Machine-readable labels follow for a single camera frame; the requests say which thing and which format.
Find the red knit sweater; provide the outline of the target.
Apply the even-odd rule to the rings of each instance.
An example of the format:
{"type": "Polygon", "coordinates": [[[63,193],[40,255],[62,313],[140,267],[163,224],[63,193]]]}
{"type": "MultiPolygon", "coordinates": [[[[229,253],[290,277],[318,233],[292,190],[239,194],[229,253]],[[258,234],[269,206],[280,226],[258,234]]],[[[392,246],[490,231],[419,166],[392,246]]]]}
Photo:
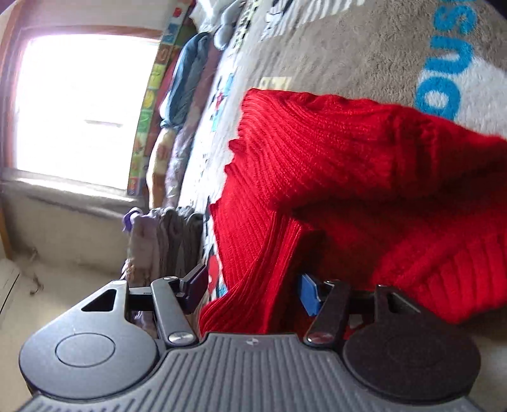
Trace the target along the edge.
{"type": "Polygon", "coordinates": [[[210,206],[227,293],[202,333],[303,333],[303,273],[452,324],[506,304],[506,142],[413,108],[248,90],[210,206]]]}

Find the stack of dark folded clothes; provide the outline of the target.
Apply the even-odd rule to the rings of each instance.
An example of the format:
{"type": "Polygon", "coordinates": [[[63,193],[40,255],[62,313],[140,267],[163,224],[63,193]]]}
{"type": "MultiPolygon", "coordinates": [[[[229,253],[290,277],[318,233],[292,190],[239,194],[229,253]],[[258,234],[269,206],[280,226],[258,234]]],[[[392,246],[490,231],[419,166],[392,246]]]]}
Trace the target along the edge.
{"type": "Polygon", "coordinates": [[[187,275],[202,259],[203,215],[192,207],[133,208],[123,217],[128,235],[121,278],[149,287],[161,277],[187,275]]]}

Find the beige cartoon folded blanket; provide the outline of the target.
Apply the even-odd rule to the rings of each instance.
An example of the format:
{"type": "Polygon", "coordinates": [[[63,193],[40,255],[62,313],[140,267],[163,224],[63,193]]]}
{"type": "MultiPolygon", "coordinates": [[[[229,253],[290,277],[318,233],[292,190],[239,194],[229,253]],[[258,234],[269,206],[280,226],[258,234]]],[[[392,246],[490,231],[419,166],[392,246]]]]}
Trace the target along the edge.
{"type": "Polygon", "coordinates": [[[166,195],[165,178],[176,135],[175,129],[162,128],[153,147],[146,175],[151,209],[159,208],[163,205],[166,195]]]}

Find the lavender quilt in plastic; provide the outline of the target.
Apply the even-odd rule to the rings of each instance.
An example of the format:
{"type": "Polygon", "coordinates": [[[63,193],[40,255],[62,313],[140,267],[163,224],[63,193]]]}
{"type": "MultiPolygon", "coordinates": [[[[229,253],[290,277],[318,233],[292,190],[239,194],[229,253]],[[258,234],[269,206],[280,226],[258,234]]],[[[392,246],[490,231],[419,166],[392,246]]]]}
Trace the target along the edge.
{"type": "Polygon", "coordinates": [[[181,196],[181,186],[192,153],[195,133],[206,107],[221,57],[222,51],[219,51],[215,46],[211,45],[208,60],[196,87],[192,104],[190,104],[189,112],[186,117],[186,122],[175,138],[172,154],[169,159],[168,171],[165,177],[166,193],[163,199],[164,207],[176,208],[178,205],[181,196]]]}

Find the blue white folded blanket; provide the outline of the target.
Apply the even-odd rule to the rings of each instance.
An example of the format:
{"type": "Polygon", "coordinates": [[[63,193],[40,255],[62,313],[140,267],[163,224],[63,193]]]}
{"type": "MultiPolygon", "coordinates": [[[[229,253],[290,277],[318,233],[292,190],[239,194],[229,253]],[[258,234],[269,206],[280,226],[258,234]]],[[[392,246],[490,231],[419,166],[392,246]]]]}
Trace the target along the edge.
{"type": "Polygon", "coordinates": [[[193,96],[208,61],[210,42],[210,33],[198,33],[183,47],[170,90],[159,109],[162,128],[180,129],[186,122],[193,96]]]}

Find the bright window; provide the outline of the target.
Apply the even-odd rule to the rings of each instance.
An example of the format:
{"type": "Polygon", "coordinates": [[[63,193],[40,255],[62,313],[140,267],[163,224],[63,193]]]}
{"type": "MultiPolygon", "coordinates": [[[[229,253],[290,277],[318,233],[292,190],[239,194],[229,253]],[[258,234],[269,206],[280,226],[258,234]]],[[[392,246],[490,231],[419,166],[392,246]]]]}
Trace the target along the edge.
{"type": "Polygon", "coordinates": [[[28,41],[18,71],[14,167],[127,187],[155,40],[55,34],[28,41]]]}

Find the cartoon mouse bed blanket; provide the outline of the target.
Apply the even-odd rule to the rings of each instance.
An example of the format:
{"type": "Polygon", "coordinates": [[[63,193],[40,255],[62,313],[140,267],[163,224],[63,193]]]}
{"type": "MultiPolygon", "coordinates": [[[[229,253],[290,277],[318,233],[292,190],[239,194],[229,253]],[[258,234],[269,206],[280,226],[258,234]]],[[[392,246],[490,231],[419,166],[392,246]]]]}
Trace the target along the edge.
{"type": "Polygon", "coordinates": [[[181,192],[210,216],[211,274],[224,285],[210,302],[228,290],[210,206],[222,195],[248,90],[410,107],[506,142],[506,21],[485,1],[296,1],[270,34],[254,18],[217,82],[227,75],[228,93],[198,127],[181,192]]]}

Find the colourful alphabet foam mat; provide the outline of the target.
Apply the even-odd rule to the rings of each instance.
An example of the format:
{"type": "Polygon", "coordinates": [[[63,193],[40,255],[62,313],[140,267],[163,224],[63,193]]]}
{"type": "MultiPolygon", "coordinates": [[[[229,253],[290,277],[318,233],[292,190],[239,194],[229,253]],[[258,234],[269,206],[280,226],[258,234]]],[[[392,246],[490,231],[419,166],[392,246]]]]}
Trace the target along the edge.
{"type": "Polygon", "coordinates": [[[136,127],[126,189],[128,196],[143,195],[149,157],[158,134],[157,131],[151,132],[155,124],[157,98],[169,65],[177,59],[186,39],[195,33],[189,22],[195,4],[195,1],[176,1],[159,40],[136,127]]]}

